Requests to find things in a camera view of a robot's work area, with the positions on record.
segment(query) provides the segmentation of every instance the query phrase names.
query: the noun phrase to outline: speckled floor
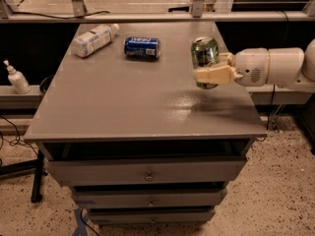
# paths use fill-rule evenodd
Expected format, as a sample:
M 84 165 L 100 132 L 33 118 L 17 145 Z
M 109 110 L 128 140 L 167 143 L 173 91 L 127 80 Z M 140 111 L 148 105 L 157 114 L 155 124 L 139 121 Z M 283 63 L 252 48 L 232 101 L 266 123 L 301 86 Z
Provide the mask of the speckled floor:
M 23 131 L 26 126 L 18 127 Z M 228 184 L 227 196 L 207 223 L 89 224 L 104 236 L 315 235 L 315 155 L 292 117 L 281 117 L 279 128 L 248 151 L 247 164 Z M 14 138 L 5 136 L 9 141 Z M 32 159 L 34 153 L 4 142 L 0 157 L 9 164 Z M 32 204 L 32 179 L 26 175 L 1 180 L 0 235 L 95 235 L 80 221 L 70 190 L 59 187 L 50 175 L 42 178 L 42 202 Z

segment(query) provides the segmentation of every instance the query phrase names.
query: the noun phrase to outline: black stand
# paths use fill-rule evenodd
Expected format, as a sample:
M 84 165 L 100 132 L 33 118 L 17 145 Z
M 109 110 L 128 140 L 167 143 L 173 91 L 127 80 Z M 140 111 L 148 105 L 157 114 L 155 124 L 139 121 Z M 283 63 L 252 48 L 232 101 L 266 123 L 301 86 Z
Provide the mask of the black stand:
M 31 192 L 31 202 L 37 203 L 42 199 L 42 195 L 40 194 L 40 186 L 41 186 L 41 177 L 43 173 L 43 154 L 39 150 L 37 159 L 19 162 L 11 165 L 6 165 L 0 167 L 0 177 L 11 178 L 17 177 L 21 174 L 30 173 L 31 170 L 34 170 L 34 178 Z

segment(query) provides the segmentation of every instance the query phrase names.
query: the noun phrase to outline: blue can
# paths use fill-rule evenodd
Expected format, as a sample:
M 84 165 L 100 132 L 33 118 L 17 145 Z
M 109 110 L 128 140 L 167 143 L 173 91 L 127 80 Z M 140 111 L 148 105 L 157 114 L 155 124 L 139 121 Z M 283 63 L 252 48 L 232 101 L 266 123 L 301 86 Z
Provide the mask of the blue can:
M 128 57 L 158 59 L 160 42 L 158 38 L 130 36 L 124 41 L 124 51 Z

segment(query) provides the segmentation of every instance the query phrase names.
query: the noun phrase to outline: drawer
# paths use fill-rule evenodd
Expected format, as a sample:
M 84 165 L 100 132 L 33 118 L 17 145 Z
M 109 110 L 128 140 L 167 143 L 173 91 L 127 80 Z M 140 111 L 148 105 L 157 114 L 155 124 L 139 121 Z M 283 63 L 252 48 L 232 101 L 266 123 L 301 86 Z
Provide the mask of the drawer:
M 133 211 L 89 211 L 89 218 L 95 224 L 154 224 L 169 222 L 207 222 L 215 212 L 213 209 L 166 209 Z
M 131 186 L 133 190 L 74 192 L 72 198 L 79 207 L 123 208 L 123 207 L 202 207 L 217 206 L 225 197 L 226 189 L 201 188 L 190 185 L 176 188 L 176 185 L 157 186 L 150 189 Z
M 47 171 L 66 186 L 218 182 L 234 180 L 245 162 L 244 156 L 49 161 Z

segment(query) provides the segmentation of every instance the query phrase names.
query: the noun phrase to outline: bottle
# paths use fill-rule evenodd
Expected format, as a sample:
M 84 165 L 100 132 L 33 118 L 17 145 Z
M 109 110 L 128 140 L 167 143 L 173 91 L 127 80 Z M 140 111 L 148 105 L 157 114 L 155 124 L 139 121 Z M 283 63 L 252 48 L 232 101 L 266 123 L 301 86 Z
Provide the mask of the bottle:
M 31 86 L 24 75 L 15 70 L 13 66 L 10 66 L 8 60 L 5 60 L 3 63 L 7 66 L 7 70 L 9 72 L 8 79 L 15 88 L 16 92 L 20 94 L 29 92 L 31 90 Z
M 80 57 L 87 57 L 110 43 L 119 31 L 119 25 L 100 25 L 86 33 L 76 37 L 73 41 L 72 50 Z

